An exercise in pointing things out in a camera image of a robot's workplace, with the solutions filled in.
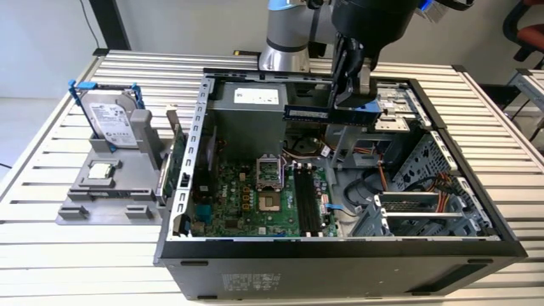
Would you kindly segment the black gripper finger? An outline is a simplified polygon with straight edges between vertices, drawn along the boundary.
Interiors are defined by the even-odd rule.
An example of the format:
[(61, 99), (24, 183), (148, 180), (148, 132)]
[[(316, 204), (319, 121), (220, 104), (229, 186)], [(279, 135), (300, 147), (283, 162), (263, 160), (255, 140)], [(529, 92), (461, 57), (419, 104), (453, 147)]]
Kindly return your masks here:
[(371, 77), (371, 69), (363, 68), (360, 70), (360, 99), (367, 104), (376, 99), (377, 85), (376, 80)]
[(360, 85), (364, 63), (363, 45), (341, 33), (336, 34), (332, 62), (332, 103), (335, 108), (363, 106), (365, 87)]

